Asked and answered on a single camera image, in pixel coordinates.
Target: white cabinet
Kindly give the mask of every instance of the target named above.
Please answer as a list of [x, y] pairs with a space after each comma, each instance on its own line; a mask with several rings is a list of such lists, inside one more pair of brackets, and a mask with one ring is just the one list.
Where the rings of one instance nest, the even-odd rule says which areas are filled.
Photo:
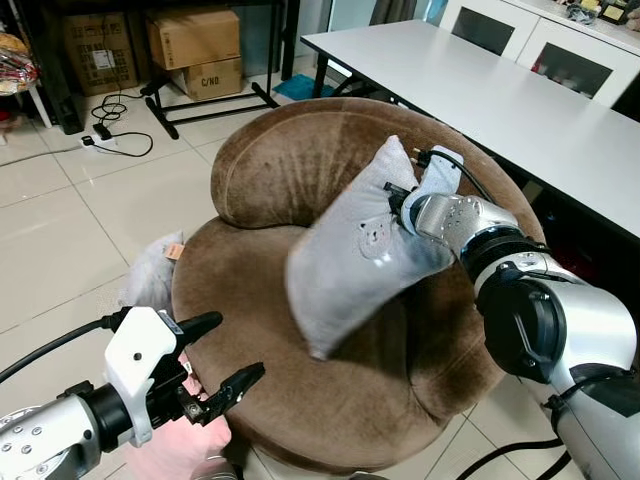
[[608, 107], [640, 72], [640, 57], [546, 19], [517, 63]]
[[539, 19], [500, 0], [449, 0], [440, 27], [515, 62]]

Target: brown round chair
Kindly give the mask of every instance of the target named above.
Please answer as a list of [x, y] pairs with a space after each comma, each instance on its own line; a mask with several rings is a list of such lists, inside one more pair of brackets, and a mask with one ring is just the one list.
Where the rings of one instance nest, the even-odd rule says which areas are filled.
[[[520, 190], [460, 134], [390, 104], [336, 98], [280, 107], [227, 140], [211, 178], [219, 217], [176, 266], [177, 318], [210, 310], [225, 318], [188, 350], [206, 390], [264, 362], [266, 375], [228, 418], [267, 454], [301, 468], [348, 474], [396, 464], [502, 377], [458, 264], [388, 302], [327, 362], [310, 358], [291, 317], [289, 248], [392, 134], [407, 152], [440, 144], [462, 154], [525, 233], [543, 240]], [[458, 192], [477, 194], [465, 179]]]

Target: pillow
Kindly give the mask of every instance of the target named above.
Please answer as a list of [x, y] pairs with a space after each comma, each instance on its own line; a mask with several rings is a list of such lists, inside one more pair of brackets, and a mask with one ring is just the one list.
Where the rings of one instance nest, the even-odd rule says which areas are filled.
[[175, 261], [166, 258], [164, 253], [172, 243], [182, 242], [182, 231], [178, 231], [159, 238], [143, 250], [129, 269], [125, 287], [120, 292], [121, 307], [152, 307], [173, 316], [171, 281]]
[[[425, 193], [457, 190], [460, 171], [443, 162], [432, 160]], [[446, 247], [398, 224], [386, 182], [409, 191], [418, 186], [395, 135], [289, 252], [287, 295], [314, 358], [326, 359], [378, 307], [454, 260]]]

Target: black table frame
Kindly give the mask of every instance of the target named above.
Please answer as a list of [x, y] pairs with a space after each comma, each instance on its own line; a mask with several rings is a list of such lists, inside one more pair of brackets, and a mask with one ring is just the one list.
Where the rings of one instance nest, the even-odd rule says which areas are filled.
[[[281, 0], [254, 0], [252, 2], [240, 2], [239, 4], [241, 5], [247, 5], [248, 3], [253, 4], [253, 5], [265, 5], [265, 4], [270, 4], [271, 5], [271, 15], [270, 15], [270, 24], [269, 24], [269, 59], [267, 61], [267, 89], [266, 91], [260, 86], [258, 85], [256, 82], [253, 82], [251, 84], [251, 89], [253, 90], [253, 93], [244, 93], [244, 94], [240, 94], [240, 95], [231, 95], [231, 96], [227, 96], [227, 97], [222, 97], [222, 98], [214, 98], [212, 100], [205, 100], [202, 102], [192, 102], [192, 103], [184, 103], [184, 104], [180, 104], [180, 105], [171, 105], [168, 107], [163, 107], [162, 106], [162, 102], [160, 100], [160, 94], [159, 94], [159, 89], [155, 89], [155, 91], [153, 92], [153, 98], [151, 98], [150, 96], [145, 98], [145, 103], [147, 104], [147, 107], [149, 108], [149, 110], [151, 110], [151, 113], [153, 113], [153, 115], [156, 117], [156, 119], [160, 122], [160, 124], [164, 127], [164, 129], [166, 130], [166, 132], [169, 134], [169, 136], [171, 138], [173, 138], [174, 140], [177, 140], [178, 138], [180, 138], [180, 134], [178, 133], [178, 130], [176, 129], [176, 125], [183, 125], [185, 123], [191, 123], [191, 122], [199, 122], [201, 120], [209, 120], [212, 118], [218, 118], [218, 117], [224, 117], [226, 115], [236, 115], [239, 113], [246, 113], [246, 112], [252, 112], [255, 110], [261, 110], [263, 108], [277, 108], [280, 105], [273, 99], [271, 98], [270, 92], [271, 92], [271, 75], [273, 74], [273, 46], [274, 46], [274, 41], [275, 41], [275, 34], [276, 34], [276, 28], [277, 25], [279, 24], [278, 20], [277, 20], [277, 12], [278, 12], [278, 8], [282, 8], [282, 1]], [[142, 12], [140, 12], [140, 18], [141, 18], [141, 22], [142, 22], [142, 26], [143, 26], [143, 32], [146, 31], [146, 25], [145, 25], [145, 16], [142, 14]], [[148, 63], [149, 63], [149, 71], [151, 72], [152, 75], [152, 81], [154, 81], [154, 74], [153, 72], [156, 70], [156, 67], [153, 63], [153, 60], [151, 58], [151, 47], [149, 45], [149, 38], [144, 35], [144, 48], [145, 48], [145, 53], [147, 55], [148, 58]], [[176, 112], [179, 110], [184, 110], [184, 109], [188, 109], [188, 108], [194, 108], [194, 107], [201, 107], [203, 105], [212, 105], [212, 104], [216, 104], [216, 103], [224, 103], [224, 102], [231, 102], [234, 100], [244, 100], [247, 98], [253, 98], [253, 97], [258, 97], [260, 99], [262, 99], [263, 103], [258, 104], [258, 105], [251, 105], [249, 107], [242, 107], [242, 108], [233, 108], [233, 109], [229, 109], [229, 110], [223, 110], [222, 112], [216, 112], [216, 113], [208, 113], [208, 114], [204, 114], [204, 115], [196, 115], [193, 117], [184, 117], [184, 118], [179, 118], [176, 120], [169, 120], [167, 118], [167, 113], [170, 112]]]
[[[347, 70], [349, 70], [352, 74], [357, 75], [360, 79], [364, 80], [366, 83], [371, 84], [371, 85], [375, 86], [377, 89], [382, 90], [383, 92], [386, 92], [390, 96], [394, 97], [394, 102], [395, 103], [400, 102], [403, 105], [406, 105], [411, 110], [414, 110], [414, 111], [416, 111], [418, 113], [421, 113], [422, 115], [426, 115], [427, 117], [430, 117], [430, 118], [433, 118], [435, 120], [438, 120], [436, 117], [434, 117], [433, 115], [429, 114], [425, 110], [417, 107], [416, 105], [414, 105], [413, 103], [405, 100], [404, 98], [402, 98], [400, 95], [396, 94], [395, 92], [392, 92], [391, 90], [389, 90], [389, 89], [385, 88], [384, 86], [380, 85], [374, 79], [372, 79], [372, 78], [370, 78], [370, 77], [368, 77], [366, 75], [363, 75], [362, 72], [359, 72], [358, 70], [356, 70], [353, 67], [351, 67], [350, 65], [346, 64], [345, 62], [343, 62], [339, 58], [331, 55], [330, 53], [326, 52], [322, 48], [314, 45], [313, 43], [311, 43], [309, 40], [305, 39], [304, 37], [301, 37], [300, 40], [301, 40], [301, 42], [303, 44], [307, 45], [312, 50], [318, 52], [316, 78], [315, 78], [315, 81], [314, 81], [314, 84], [313, 84], [313, 98], [319, 98], [320, 97], [320, 94], [322, 92], [322, 87], [324, 85], [324, 79], [325, 79], [325, 76], [326, 76], [326, 73], [327, 73], [327, 64], [328, 64], [329, 60], [332, 60], [332, 61], [336, 62], [338, 65], [340, 65], [341, 67], [344, 67]], [[519, 175], [522, 175], [523, 177], [534, 181], [535, 183], [537, 183], [541, 187], [543, 187], [545, 190], [548, 190], [549, 192], [553, 193], [554, 195], [557, 195], [562, 201], [565, 201], [569, 205], [577, 207], [578, 209], [580, 209], [580, 211], [585, 212], [587, 215], [592, 217], [598, 223], [606, 226], [611, 232], [614, 232], [617, 235], [620, 235], [621, 237], [623, 237], [623, 238], [625, 238], [627, 240], [630, 240], [631, 242], [633, 242], [633, 243], [635, 243], [637, 245], [640, 245], [640, 238], [636, 237], [630, 231], [628, 231], [625, 228], [621, 227], [617, 223], [614, 223], [613, 221], [609, 220], [604, 215], [601, 215], [600, 213], [592, 210], [591, 208], [587, 207], [586, 205], [584, 205], [583, 203], [579, 202], [578, 200], [576, 200], [575, 198], [571, 197], [570, 195], [567, 195], [562, 190], [559, 190], [558, 188], [554, 187], [553, 185], [545, 182], [544, 180], [541, 180], [540, 178], [538, 178], [535, 175], [531, 174], [530, 172], [528, 172], [527, 170], [523, 169], [519, 165], [516, 165], [515, 163], [509, 161], [509, 159], [500, 156], [499, 154], [495, 153], [491, 149], [489, 149], [489, 148], [485, 147], [484, 145], [478, 143], [473, 138], [469, 138], [468, 136], [466, 136], [464, 134], [462, 134], [462, 135], [467, 140], [469, 140], [471, 143], [473, 143], [478, 148], [480, 148], [483, 152], [487, 153], [487, 155], [489, 155], [491, 158], [493, 158], [496, 162], [498, 162], [502, 166], [514, 170]]]

